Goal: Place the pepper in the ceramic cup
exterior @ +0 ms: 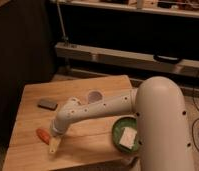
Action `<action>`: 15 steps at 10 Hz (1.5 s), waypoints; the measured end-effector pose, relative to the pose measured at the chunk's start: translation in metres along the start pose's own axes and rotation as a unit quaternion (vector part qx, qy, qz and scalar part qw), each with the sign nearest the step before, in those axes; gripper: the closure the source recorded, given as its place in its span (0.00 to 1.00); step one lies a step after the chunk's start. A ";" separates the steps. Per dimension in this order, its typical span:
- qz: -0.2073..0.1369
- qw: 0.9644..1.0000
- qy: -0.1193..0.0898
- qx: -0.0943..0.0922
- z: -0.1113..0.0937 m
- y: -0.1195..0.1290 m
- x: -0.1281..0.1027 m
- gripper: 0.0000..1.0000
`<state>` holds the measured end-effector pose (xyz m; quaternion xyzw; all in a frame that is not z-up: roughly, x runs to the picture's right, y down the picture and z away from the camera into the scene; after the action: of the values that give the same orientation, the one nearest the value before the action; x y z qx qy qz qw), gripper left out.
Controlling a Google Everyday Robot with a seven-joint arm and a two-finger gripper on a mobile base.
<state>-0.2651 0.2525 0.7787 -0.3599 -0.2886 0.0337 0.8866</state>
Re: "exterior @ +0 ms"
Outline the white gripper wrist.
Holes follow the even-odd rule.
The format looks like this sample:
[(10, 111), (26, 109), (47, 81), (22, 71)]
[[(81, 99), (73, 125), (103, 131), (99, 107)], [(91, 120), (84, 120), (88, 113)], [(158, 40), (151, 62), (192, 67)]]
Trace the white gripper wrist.
[(50, 131), (53, 136), (57, 136), (57, 137), (52, 137), (49, 141), (49, 153), (55, 154), (61, 142), (61, 138), (59, 136), (62, 136), (65, 134), (66, 128), (60, 129), (56, 125), (55, 121), (52, 121), (50, 125)]

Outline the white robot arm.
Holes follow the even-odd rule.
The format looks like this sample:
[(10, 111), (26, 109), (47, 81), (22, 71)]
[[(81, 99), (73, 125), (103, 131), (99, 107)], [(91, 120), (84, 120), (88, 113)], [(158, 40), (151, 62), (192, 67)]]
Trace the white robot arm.
[(135, 89), (87, 105), (71, 98), (55, 115), (50, 131), (62, 136), (73, 123), (126, 114), (137, 117), (141, 171), (195, 171), (184, 96), (166, 77), (151, 77)]

